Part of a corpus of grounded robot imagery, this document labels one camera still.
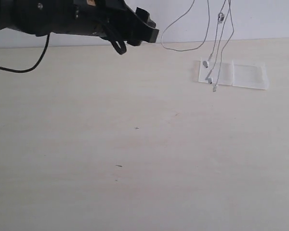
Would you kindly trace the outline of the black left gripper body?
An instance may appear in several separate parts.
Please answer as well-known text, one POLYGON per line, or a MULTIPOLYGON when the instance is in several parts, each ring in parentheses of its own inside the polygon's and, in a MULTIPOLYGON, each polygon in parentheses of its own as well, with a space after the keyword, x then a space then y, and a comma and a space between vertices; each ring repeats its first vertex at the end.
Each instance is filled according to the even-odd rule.
POLYGON ((123 0, 16 0, 14 24, 42 37, 50 33, 106 38, 104 28, 124 41, 137 40, 135 13, 123 0))

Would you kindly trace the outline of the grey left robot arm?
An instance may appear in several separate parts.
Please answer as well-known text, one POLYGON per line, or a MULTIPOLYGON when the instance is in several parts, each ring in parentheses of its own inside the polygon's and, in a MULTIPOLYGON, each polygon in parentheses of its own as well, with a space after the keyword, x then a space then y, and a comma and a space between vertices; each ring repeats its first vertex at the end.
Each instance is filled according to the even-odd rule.
POLYGON ((0 0, 0 30, 5 28, 37 37, 99 37, 119 53, 126 44, 155 43, 159 33, 148 11, 133 11, 123 0, 0 0))

